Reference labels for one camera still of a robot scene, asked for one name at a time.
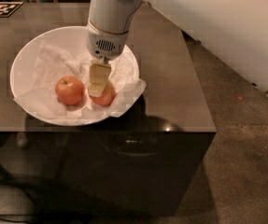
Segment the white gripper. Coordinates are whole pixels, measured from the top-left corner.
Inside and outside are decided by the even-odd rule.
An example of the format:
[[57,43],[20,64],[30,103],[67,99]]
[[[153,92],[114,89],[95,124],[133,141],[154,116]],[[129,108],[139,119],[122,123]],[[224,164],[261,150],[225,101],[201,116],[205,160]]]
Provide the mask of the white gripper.
[[87,25],[86,46],[91,56],[89,70],[89,95],[100,97],[111,73],[109,60],[117,59],[124,50],[128,33],[111,34],[96,28],[90,21]]

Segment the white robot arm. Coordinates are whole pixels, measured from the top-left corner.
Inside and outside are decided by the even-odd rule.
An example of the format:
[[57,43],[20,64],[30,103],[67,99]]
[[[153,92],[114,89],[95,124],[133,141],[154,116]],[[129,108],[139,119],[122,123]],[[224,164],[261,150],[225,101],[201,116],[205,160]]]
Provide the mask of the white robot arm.
[[268,0],[91,0],[86,44],[106,62],[123,52],[142,4],[229,65],[268,97]]

